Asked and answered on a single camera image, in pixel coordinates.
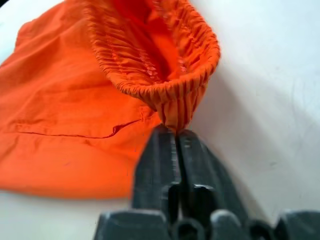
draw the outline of orange fabric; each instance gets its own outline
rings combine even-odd
[[[152,129],[190,122],[220,57],[186,0],[65,1],[0,67],[0,188],[130,195]]]

